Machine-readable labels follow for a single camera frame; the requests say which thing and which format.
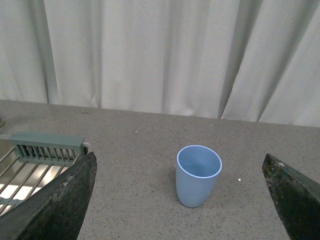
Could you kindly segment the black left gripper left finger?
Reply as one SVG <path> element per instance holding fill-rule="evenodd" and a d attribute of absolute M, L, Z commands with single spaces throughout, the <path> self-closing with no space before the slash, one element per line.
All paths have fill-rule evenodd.
<path fill-rule="evenodd" d="M 97 159 L 86 154 L 0 218 L 2 240 L 77 239 L 94 189 Z"/>

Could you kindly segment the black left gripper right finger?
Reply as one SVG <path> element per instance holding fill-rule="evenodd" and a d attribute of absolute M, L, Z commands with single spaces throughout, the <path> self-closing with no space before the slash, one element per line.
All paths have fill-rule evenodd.
<path fill-rule="evenodd" d="M 271 154 L 262 172 L 278 216 L 291 240 L 320 238 L 320 184 Z"/>

